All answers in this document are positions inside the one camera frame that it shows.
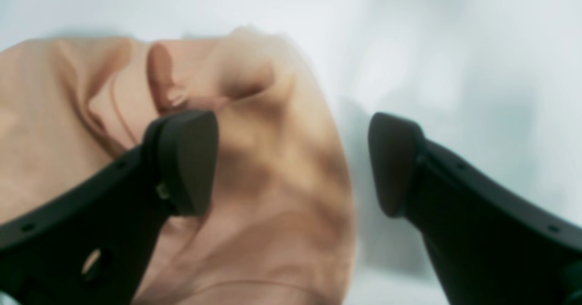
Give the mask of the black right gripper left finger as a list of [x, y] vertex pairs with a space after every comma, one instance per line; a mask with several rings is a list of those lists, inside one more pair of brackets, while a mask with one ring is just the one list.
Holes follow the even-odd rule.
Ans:
[[212, 111], [151, 123], [143, 143], [1, 225], [3, 305], [128, 305], [171, 216], [203, 216], [219, 146]]

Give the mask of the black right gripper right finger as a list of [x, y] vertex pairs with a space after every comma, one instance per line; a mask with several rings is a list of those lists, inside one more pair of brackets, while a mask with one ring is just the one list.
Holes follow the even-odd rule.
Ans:
[[368, 128], [376, 195], [424, 240], [451, 305], [579, 305], [581, 228], [518, 197], [411, 120]]

